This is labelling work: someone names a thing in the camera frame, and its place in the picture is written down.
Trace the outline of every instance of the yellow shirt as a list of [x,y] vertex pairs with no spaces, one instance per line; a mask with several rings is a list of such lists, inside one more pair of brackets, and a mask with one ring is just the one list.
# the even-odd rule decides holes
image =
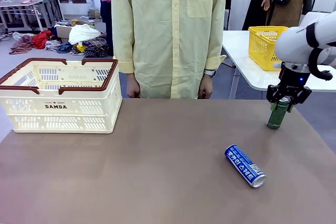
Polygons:
[[142,98],[196,99],[219,67],[225,0],[112,0],[113,47]]

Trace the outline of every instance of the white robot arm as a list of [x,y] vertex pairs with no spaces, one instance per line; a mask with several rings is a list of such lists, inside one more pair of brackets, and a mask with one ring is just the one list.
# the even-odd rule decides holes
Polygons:
[[308,13],[300,27],[284,31],[277,40],[276,55],[283,61],[280,83],[270,85],[267,100],[278,103],[283,97],[291,105],[304,103],[311,90],[305,87],[310,75],[322,80],[333,78],[318,65],[336,66],[336,12]]
[[[317,44],[310,45],[307,36]],[[309,64],[314,48],[323,49],[317,65],[336,66],[336,12],[308,13],[300,27],[289,28],[281,34],[277,40],[276,54],[284,62]]]

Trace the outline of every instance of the basket handle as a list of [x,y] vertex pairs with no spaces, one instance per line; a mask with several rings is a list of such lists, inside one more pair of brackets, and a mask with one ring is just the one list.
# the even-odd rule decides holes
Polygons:
[[20,65],[18,65],[16,68],[14,68],[12,71],[10,71],[8,74],[4,75],[0,79],[0,90],[30,90],[36,94],[40,94],[38,91],[39,87],[25,87],[25,86],[3,86],[1,85],[6,80],[8,80],[11,76],[13,76],[17,71],[19,71],[21,68],[25,67],[32,61],[57,61],[62,62],[64,65],[67,65],[66,59],[49,59],[49,58],[29,58],[22,62]]
[[112,60],[112,59],[101,59],[101,60],[98,60],[98,59],[84,59],[82,60],[82,65],[84,66],[85,63],[87,62],[111,62],[112,63],[112,67],[110,69],[110,72],[108,73],[108,75],[106,76],[103,84],[101,87],[97,87],[97,88],[84,88],[84,87],[62,87],[62,88],[59,88],[58,90],[58,94],[62,95],[65,91],[98,91],[98,92],[101,92],[101,91],[104,91],[107,89],[107,86],[109,85],[109,82],[112,78],[112,75],[117,67],[117,64],[118,64],[118,61],[117,60]]

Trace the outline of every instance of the gray floor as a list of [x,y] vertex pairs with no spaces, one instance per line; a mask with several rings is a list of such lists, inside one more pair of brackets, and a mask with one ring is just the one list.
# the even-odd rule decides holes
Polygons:
[[[102,32],[105,31],[104,24],[96,23],[96,28]],[[82,57],[72,56],[70,54],[59,55],[56,52],[33,49],[27,54],[9,55],[10,47],[15,40],[0,41],[0,52],[2,52],[2,64],[0,65],[0,76],[5,75],[24,60],[32,57],[39,58],[66,58],[68,60],[81,60]],[[212,99],[228,99],[234,69],[222,64],[214,79],[214,94]],[[120,74],[122,94],[126,97],[126,78]],[[252,89],[243,77],[240,78],[237,99],[264,99],[265,92]],[[305,104],[297,106],[304,118],[315,128],[324,141],[336,153],[336,93],[313,93]],[[12,129],[10,122],[0,107],[0,141]]]

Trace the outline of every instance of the hand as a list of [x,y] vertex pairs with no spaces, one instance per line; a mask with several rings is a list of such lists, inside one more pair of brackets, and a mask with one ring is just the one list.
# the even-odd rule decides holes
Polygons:
[[264,0],[261,4],[261,6],[264,8],[264,11],[268,11],[269,7],[271,5],[271,1],[270,0]]
[[199,88],[198,99],[209,99],[214,91],[211,76],[203,75]]
[[127,75],[127,95],[129,98],[139,98],[140,86],[135,79],[135,75],[130,73]]

